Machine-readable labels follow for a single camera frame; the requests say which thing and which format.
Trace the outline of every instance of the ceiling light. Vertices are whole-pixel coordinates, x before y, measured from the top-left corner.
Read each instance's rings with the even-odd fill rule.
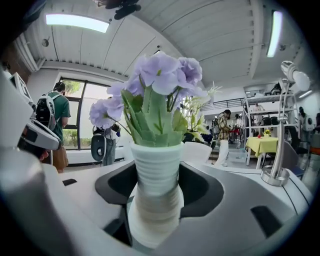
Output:
[[[70,15],[70,14],[47,14],[46,16],[47,25],[66,25],[75,26],[90,30],[99,31],[106,33],[109,23],[94,18]]]
[[[304,94],[302,94],[301,96],[299,96],[299,98],[303,98],[304,96],[307,96],[308,94],[312,93],[312,90],[308,90],[307,92],[305,92]]]
[[[279,39],[281,35],[281,28],[282,28],[282,20],[283,14],[280,11],[274,11],[272,14],[272,32],[271,38],[269,43],[269,49],[267,52],[267,57],[272,58],[275,56],[276,50],[278,48]]]

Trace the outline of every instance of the backpack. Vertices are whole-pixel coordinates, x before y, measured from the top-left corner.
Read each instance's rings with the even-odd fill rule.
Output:
[[[48,94],[43,94],[36,106],[35,114],[36,120],[43,124],[45,127],[48,127],[53,131],[59,122],[60,117],[56,120],[55,117],[55,103],[54,100],[61,96],[58,94],[54,97],[50,97]]]

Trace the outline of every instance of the metal stand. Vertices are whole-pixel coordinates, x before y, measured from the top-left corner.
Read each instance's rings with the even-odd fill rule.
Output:
[[[286,91],[284,94],[284,100],[283,100],[283,113],[282,118],[280,118],[281,115],[281,103],[282,103],[282,94],[280,95],[280,104],[279,104],[279,114],[278,114],[278,122],[279,122],[279,130],[278,130],[278,146],[276,149],[276,155],[274,158],[274,163],[272,166],[267,165],[264,168],[262,168],[261,172],[261,179],[272,185],[272,186],[283,186],[285,185],[289,180],[289,172],[282,168],[282,162],[284,157],[284,147],[285,147],[285,126],[284,123],[287,121],[285,118],[285,108],[286,108],[286,100],[287,100],[287,94],[289,90],[289,83],[287,83]]]

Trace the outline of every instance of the white ceiling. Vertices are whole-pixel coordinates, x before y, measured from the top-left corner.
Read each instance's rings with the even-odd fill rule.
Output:
[[[41,17],[25,32],[31,53],[35,60],[44,57],[129,76],[138,56],[152,55],[160,46],[173,57],[196,58],[205,87],[212,81],[225,88],[274,82],[282,76],[284,60],[316,73],[302,33],[287,16],[280,39],[286,50],[267,58],[272,9],[279,10],[270,0],[139,0],[138,4],[142,9],[134,16],[114,20],[115,10],[98,8],[92,0],[48,0]],[[62,12],[112,21],[106,33],[46,25],[46,13]],[[42,39],[49,39],[48,47],[41,45]]]

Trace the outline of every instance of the ribbed ceramic vase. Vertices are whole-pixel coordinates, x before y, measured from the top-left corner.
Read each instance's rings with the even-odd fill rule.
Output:
[[[138,183],[128,221],[131,235],[140,244],[156,248],[179,225],[184,206],[178,185],[183,143],[170,147],[131,145]]]

